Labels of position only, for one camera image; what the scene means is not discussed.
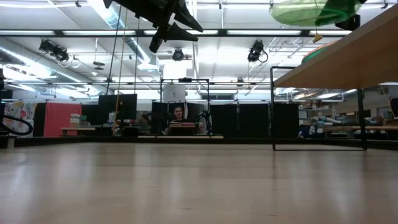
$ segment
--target dark hair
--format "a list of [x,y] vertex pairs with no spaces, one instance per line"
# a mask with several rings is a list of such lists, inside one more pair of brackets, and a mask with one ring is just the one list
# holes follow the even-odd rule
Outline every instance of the dark hair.
[[177,108],[180,108],[181,110],[183,110],[183,109],[182,109],[182,106],[175,106],[175,108],[174,108],[173,112],[174,112],[174,111],[175,111],[175,109],[177,109]]

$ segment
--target person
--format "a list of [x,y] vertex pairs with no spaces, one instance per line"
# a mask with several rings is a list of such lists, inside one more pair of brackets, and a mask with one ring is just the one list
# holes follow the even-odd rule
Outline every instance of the person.
[[183,119],[183,110],[182,110],[181,106],[176,106],[174,108],[173,115],[174,115],[174,119],[172,120],[172,122],[187,122],[187,121],[184,121],[184,119]]
[[[173,124],[173,123],[183,123],[183,124],[182,124],[183,126],[184,126],[184,125],[186,125],[186,126],[193,126],[193,125],[194,125],[194,123],[193,123],[192,121],[189,121],[189,120],[183,118],[183,109],[182,109],[182,106],[176,106],[176,107],[174,108],[173,115],[174,115],[174,119],[171,120],[170,124]],[[200,123],[199,125],[200,125],[200,132],[202,132],[202,131],[203,131],[203,124]],[[170,134],[170,129],[169,129],[169,128],[166,128],[166,130],[164,131],[164,133],[165,133],[166,135],[169,135],[169,134]]]

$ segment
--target black frame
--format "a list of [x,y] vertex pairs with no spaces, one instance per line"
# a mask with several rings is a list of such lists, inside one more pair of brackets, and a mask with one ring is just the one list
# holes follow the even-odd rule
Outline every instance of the black frame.
[[276,138],[275,138],[275,121],[274,121],[274,69],[295,69],[296,67],[289,66],[272,66],[269,69],[270,73],[270,81],[271,81],[271,142],[272,142],[272,150],[273,151],[367,151],[368,143],[366,140],[366,130],[365,130],[365,119],[364,119],[364,110],[363,110],[363,93],[362,89],[357,89],[358,92],[358,114],[359,114],[359,125],[361,127],[361,145],[362,149],[276,149]]
[[162,92],[163,92],[163,82],[164,81],[178,81],[180,83],[191,83],[192,81],[197,81],[200,83],[200,81],[205,81],[207,82],[207,111],[210,112],[210,80],[208,78],[189,78],[187,80],[184,79],[178,79],[178,78],[161,78],[160,79],[160,103],[163,100]]

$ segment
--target rope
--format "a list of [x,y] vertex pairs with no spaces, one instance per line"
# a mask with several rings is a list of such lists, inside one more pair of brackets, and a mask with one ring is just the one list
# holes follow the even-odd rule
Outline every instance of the rope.
[[122,13],[122,6],[120,6],[119,18],[118,18],[118,27],[116,28],[116,35],[114,36],[113,52],[112,52],[112,59],[111,59],[111,68],[109,69],[108,86],[106,87],[106,94],[105,95],[108,95],[109,85],[111,83],[113,57],[114,57],[114,50],[116,49],[116,41],[118,40],[118,32],[119,32],[119,24],[120,24],[120,15],[121,15],[121,13]]
[[[124,24],[127,24],[127,8],[126,8],[126,16],[124,18]],[[122,79],[124,44],[126,43],[126,41],[124,40],[125,37],[126,37],[126,28],[124,28],[124,33],[123,33],[122,57],[120,60],[120,72],[119,72],[119,83],[118,83],[118,96],[116,97],[116,111],[115,111],[114,120],[113,120],[113,134],[115,134],[115,130],[116,130],[116,116],[118,115],[118,109],[119,109],[120,81]]]

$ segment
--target stage light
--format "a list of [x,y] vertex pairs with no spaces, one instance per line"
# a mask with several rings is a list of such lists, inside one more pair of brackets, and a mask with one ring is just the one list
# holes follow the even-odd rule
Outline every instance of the stage light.
[[176,62],[181,62],[184,59],[184,53],[182,49],[175,49],[173,53],[173,60]]

